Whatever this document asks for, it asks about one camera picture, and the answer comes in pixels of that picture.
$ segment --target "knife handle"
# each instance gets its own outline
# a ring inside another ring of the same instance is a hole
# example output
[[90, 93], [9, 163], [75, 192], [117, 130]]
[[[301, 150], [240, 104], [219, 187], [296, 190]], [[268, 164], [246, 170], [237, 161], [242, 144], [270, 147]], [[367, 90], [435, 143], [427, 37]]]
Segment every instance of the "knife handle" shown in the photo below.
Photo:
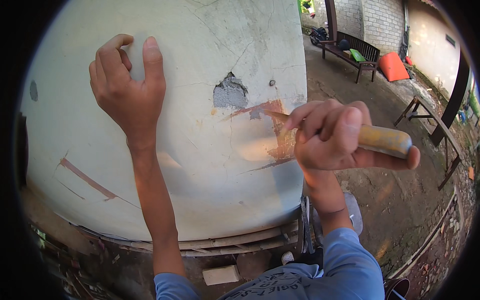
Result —
[[406, 159], [412, 147], [412, 139], [400, 130], [362, 125], [359, 147]]

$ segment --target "brick wall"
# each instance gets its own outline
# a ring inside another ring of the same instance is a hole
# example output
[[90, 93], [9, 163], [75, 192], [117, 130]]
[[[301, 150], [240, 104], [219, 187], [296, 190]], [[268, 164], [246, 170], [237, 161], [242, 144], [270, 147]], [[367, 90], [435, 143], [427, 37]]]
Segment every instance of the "brick wall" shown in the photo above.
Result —
[[362, 0], [364, 40], [381, 54], [397, 52], [402, 43], [405, 15], [401, 0]]
[[[315, 19], [324, 27], [327, 12], [324, 0], [313, 0]], [[336, 0], [336, 23], [338, 30], [346, 34], [363, 38], [361, 0]]]
[[[323, 27], [325, 0], [313, 0], [313, 5], [315, 18], [302, 14], [302, 25]], [[336, 0], [335, 11], [339, 31], [363, 39], [381, 54], [398, 53], [405, 26], [402, 0]]]

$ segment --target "green board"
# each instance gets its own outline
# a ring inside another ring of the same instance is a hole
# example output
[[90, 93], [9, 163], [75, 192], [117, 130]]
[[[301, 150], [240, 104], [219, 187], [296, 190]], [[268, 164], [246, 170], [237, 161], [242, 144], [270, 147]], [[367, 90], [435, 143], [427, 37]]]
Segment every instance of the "green board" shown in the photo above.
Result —
[[350, 49], [350, 52], [352, 53], [353, 59], [356, 62], [366, 61], [366, 59], [360, 54], [360, 52], [358, 52], [358, 50]]

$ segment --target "right hand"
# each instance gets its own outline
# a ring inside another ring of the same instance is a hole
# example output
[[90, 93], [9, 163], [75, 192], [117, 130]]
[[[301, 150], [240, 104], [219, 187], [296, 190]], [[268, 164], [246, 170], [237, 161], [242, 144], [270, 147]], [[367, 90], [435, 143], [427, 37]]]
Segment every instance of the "right hand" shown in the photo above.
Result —
[[407, 159], [358, 148], [363, 124], [372, 124], [365, 103], [356, 101], [343, 105], [329, 99], [296, 108], [285, 127], [289, 130], [299, 128], [295, 157], [304, 172], [368, 167], [404, 170], [418, 166], [420, 151], [415, 146], [410, 148]]

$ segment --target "shirt sleeve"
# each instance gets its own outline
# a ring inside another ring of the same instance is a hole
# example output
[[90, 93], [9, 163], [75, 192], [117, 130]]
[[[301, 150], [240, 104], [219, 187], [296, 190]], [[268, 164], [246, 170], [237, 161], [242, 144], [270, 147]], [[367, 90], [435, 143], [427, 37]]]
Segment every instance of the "shirt sleeve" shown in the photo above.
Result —
[[337, 228], [324, 240], [324, 276], [360, 299], [384, 299], [383, 276], [355, 231]]
[[157, 300], [200, 300], [200, 294], [185, 277], [174, 273], [160, 273], [153, 278]]

